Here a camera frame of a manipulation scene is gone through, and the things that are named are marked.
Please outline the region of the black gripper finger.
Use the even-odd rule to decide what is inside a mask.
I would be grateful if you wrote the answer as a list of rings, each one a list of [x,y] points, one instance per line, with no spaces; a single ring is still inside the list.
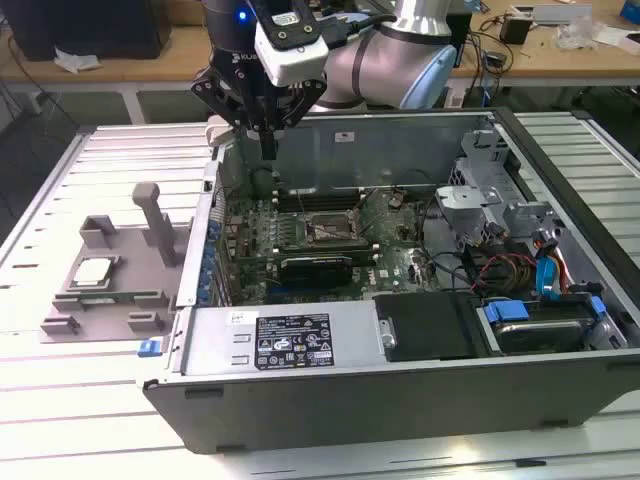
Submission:
[[[260,143],[262,158],[269,158],[265,111],[244,69],[234,69],[227,79],[215,69],[206,69],[192,83],[192,92],[234,130],[252,133]]]
[[[288,87],[268,84],[268,158],[277,155],[276,133],[292,128],[320,99],[325,82],[299,82]]]

